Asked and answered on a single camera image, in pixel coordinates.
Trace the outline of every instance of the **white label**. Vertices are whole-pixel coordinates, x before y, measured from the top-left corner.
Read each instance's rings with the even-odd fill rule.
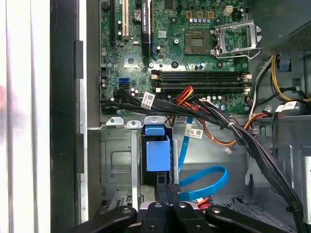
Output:
[[[159,37],[159,38],[166,38],[166,31],[158,31],[157,37]]]
[[[151,109],[151,106],[154,103],[155,97],[156,97],[155,95],[145,92],[144,97],[141,102],[141,107],[146,108],[146,109]]]
[[[185,136],[202,139],[203,130],[186,128]]]
[[[283,111],[284,105],[279,105],[276,109],[276,113],[280,113]]]
[[[297,101],[291,101],[291,102],[286,103],[283,107],[283,111],[294,109],[296,104],[297,104]]]
[[[227,154],[232,154],[232,150],[229,147],[226,147],[225,152],[227,152]]]
[[[199,202],[204,201],[204,199],[203,199],[203,198],[199,198],[199,199],[197,199],[196,201],[199,203]]]

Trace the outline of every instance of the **green circuit board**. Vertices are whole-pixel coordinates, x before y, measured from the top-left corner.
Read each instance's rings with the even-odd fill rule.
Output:
[[[208,37],[208,49],[213,49],[215,41],[210,34],[217,25],[226,25],[234,22],[245,21],[246,17],[240,19],[232,15],[224,16],[224,8],[231,5],[234,9],[246,8],[246,0],[171,0],[172,8],[167,9],[165,0],[151,0],[151,52],[149,56],[142,53],[142,23],[141,10],[135,0],[128,0],[129,15],[129,36],[124,40],[118,33],[122,33],[124,0],[112,1],[114,7],[109,10],[102,9],[101,16],[101,67],[105,69],[107,78],[101,85],[101,94],[105,98],[113,98],[114,90],[119,86],[120,78],[128,78],[128,90],[136,90],[136,96],[142,97],[144,92],[157,94],[162,99],[174,100],[178,94],[158,94],[152,87],[151,70],[162,71],[189,71],[198,69],[197,64],[204,63],[200,71],[240,71],[248,72],[247,58],[240,59],[218,59],[204,50],[195,51],[187,46],[190,43],[203,45],[201,39],[196,39],[195,33],[204,33]],[[111,20],[111,11],[114,10],[114,22]],[[111,27],[115,27],[115,42],[111,43]],[[227,49],[246,47],[247,31],[238,29],[228,31],[226,34]],[[225,95],[225,101],[219,96]],[[217,94],[206,91],[200,97],[211,97],[214,104],[223,108],[228,113],[247,113],[245,104],[247,93],[224,93]],[[128,114],[129,112],[119,110],[118,113]]]

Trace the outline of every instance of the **pcie slot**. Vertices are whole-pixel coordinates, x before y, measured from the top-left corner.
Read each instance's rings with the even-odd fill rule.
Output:
[[[116,46],[116,3],[115,0],[110,0],[110,45]]]
[[[129,0],[122,0],[122,33],[123,39],[128,40],[130,36],[129,32]]]

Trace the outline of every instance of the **blue sata port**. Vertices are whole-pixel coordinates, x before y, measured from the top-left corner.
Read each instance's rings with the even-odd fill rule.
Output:
[[[130,78],[119,78],[119,83],[130,83]]]

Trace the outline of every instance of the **blue drive bracket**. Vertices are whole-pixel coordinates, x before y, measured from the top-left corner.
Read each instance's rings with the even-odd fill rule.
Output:
[[[171,170],[171,141],[162,125],[147,125],[146,136],[164,136],[162,141],[146,142],[147,171]]]

